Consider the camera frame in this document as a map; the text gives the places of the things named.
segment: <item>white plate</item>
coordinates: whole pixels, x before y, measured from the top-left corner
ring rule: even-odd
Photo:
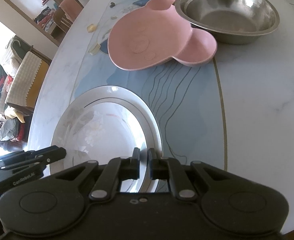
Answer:
[[[52,163],[50,173],[97,160],[107,164],[121,156],[140,154],[140,178],[122,183],[122,192],[154,192],[158,181],[147,172],[147,149],[162,155],[157,122],[145,102],[133,92],[116,86],[89,90],[74,100],[60,118],[51,145],[64,147],[64,160]]]

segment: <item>marble table top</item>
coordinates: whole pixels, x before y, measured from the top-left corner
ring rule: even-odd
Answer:
[[[219,44],[214,60],[190,68],[172,60],[141,71],[113,65],[88,50],[108,38],[138,0],[90,0],[64,38],[36,104],[28,149],[51,145],[55,127],[75,98],[102,85],[140,96],[160,126],[163,153],[181,163],[200,160],[280,191],[290,205],[283,233],[294,229],[294,11],[280,14],[271,35],[249,45]],[[116,6],[109,8],[110,2]],[[89,24],[98,24],[88,33]]]

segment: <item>stainless steel bowl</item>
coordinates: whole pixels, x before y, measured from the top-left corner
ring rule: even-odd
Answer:
[[[176,0],[175,7],[181,17],[228,44],[251,43],[280,23],[268,0]]]

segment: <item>screw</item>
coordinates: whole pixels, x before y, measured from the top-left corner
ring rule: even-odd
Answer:
[[[94,198],[104,198],[108,195],[108,193],[104,190],[94,190],[92,193],[91,193],[91,196],[94,197]]]
[[[134,205],[139,203],[139,201],[137,199],[131,199],[129,202]]]
[[[179,196],[182,198],[192,198],[194,195],[196,195],[196,193],[190,189],[184,189],[179,192]]]
[[[142,202],[142,203],[146,203],[146,202],[148,201],[148,199],[145,198],[145,197],[141,197],[141,198],[139,199],[139,201]]]

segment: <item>pink towel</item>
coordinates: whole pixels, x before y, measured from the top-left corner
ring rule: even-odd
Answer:
[[[65,12],[67,19],[71,20],[72,22],[76,20],[83,9],[75,0],[64,0],[60,4],[60,8],[62,8]]]

